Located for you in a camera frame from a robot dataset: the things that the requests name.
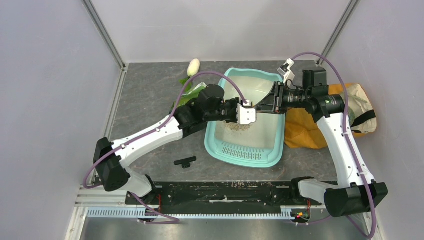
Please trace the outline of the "teal plastic litter box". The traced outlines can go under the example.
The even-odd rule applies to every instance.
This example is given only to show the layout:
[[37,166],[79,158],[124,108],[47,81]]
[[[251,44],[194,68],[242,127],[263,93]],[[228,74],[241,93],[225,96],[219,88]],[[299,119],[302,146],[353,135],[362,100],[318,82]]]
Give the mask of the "teal plastic litter box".
[[[278,74],[249,68],[229,68],[225,76],[241,90],[243,96],[257,104],[282,82]],[[282,158],[285,137],[285,115],[257,114],[256,122],[246,131],[230,131],[226,122],[207,124],[204,138],[206,151],[220,161],[248,168],[269,168]]]

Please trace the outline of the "green litter bag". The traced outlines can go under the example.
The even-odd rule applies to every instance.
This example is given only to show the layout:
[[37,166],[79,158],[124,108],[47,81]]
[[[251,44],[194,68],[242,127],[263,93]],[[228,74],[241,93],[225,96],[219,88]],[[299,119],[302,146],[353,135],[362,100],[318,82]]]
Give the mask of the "green litter bag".
[[198,97],[201,90],[206,88],[206,84],[204,82],[201,83],[193,83],[192,88],[188,93],[182,93],[180,100],[177,104],[177,107],[183,106],[187,104],[190,100]]

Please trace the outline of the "black bag clip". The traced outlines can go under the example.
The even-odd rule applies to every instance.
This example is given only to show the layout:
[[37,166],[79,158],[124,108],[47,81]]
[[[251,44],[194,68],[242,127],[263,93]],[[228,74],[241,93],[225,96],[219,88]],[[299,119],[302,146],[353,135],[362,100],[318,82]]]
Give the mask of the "black bag clip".
[[196,156],[175,160],[173,163],[175,166],[181,166],[182,169],[188,169],[191,167],[191,163],[197,160]]

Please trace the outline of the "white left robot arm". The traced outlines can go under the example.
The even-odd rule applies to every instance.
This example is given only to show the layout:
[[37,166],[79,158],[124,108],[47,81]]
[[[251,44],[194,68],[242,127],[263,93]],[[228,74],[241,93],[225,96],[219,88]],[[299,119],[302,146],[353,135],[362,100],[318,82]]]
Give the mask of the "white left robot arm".
[[168,143],[179,141],[206,128],[209,122],[238,121],[241,98],[224,99],[225,91],[216,84],[207,85],[198,96],[173,109],[160,122],[121,140],[103,137],[96,143],[93,164],[106,192],[132,192],[144,204],[157,198],[151,178],[130,171],[130,165]]

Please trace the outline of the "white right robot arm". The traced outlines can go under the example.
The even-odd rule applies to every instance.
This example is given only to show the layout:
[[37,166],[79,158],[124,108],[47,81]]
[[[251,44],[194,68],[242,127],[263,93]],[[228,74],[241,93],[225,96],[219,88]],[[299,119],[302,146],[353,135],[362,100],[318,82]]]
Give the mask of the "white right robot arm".
[[337,184],[298,177],[291,181],[289,200],[300,205],[307,199],[325,205],[334,217],[362,213],[376,215],[376,207],[388,195],[384,182],[376,182],[366,166],[348,118],[348,97],[330,94],[327,72],[323,68],[303,71],[304,86],[290,88],[294,73],[281,66],[282,82],[273,84],[270,92],[255,105],[258,113],[285,114],[288,109],[304,109],[322,133],[336,168]]

